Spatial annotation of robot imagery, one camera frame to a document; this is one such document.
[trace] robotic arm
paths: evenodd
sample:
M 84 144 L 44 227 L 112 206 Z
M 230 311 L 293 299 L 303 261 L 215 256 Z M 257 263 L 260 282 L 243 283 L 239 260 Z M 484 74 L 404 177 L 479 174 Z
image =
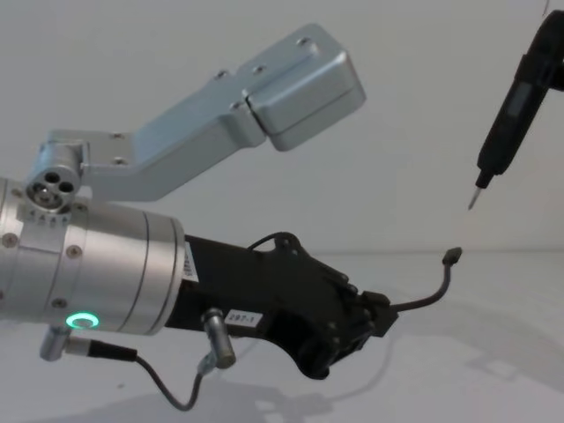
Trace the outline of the robotic arm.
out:
M 383 337 L 398 313 L 439 300 L 461 249 L 443 260 L 441 289 L 390 305 L 315 260 L 292 234 L 243 249 L 185 235 L 173 218 L 111 201 L 154 201 L 244 147 L 269 138 L 291 150 L 351 114 L 365 94 L 346 51 L 305 26 L 130 134 L 56 130 L 27 181 L 0 179 L 0 316 L 47 323 L 44 360 L 63 351 L 143 366 L 169 401 L 190 409 L 203 376 L 235 356 L 229 336 L 284 349 L 301 372 L 330 366 Z M 81 187 L 93 199 L 77 197 Z M 273 240 L 275 248 L 257 251 Z M 74 338 L 89 329 L 152 335 L 205 331 L 211 353 L 180 404 L 136 350 Z

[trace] silver cylindrical actuator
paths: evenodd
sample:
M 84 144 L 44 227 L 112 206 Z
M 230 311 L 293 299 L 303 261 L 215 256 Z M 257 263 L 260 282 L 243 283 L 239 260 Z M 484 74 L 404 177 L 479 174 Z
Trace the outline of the silver cylindrical actuator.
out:
M 176 219 L 85 198 L 53 219 L 0 178 L 0 318 L 153 334 L 172 312 L 184 257 Z

